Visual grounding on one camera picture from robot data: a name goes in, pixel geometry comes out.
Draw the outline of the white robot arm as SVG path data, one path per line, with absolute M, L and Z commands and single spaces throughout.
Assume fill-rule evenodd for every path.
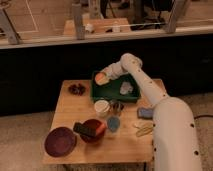
M 130 74 L 154 108 L 155 171 L 203 171 L 193 112 L 186 102 L 163 91 L 142 70 L 142 60 L 131 53 L 102 72 L 111 80 Z

